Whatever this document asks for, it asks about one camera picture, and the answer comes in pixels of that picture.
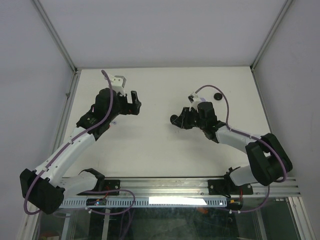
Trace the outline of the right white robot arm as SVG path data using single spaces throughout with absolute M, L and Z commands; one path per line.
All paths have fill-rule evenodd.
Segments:
M 180 115 L 170 117 L 170 123 L 184 130 L 198 128 L 208 140 L 228 145 L 247 155 L 247 166 L 230 167 L 221 180 L 209 183 L 211 195 L 230 198 L 252 183 L 267 187 L 285 180 L 293 169 L 289 156 L 274 134 L 254 136 L 228 127 L 218 120 L 211 102 L 203 101 L 197 107 L 184 107 Z

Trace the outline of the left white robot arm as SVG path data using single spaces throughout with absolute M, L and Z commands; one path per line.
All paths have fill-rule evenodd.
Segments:
M 27 204 L 50 215 L 63 200 L 82 193 L 100 194 L 105 188 L 105 176 L 93 168 L 82 170 L 74 177 L 64 178 L 77 158 L 93 145 L 119 115 L 138 115 L 142 103 L 136 91 L 131 100 L 115 90 L 105 88 L 95 97 L 95 103 L 76 123 L 69 138 L 42 164 L 33 170 L 25 169 L 19 176 L 24 211 L 31 215 Z

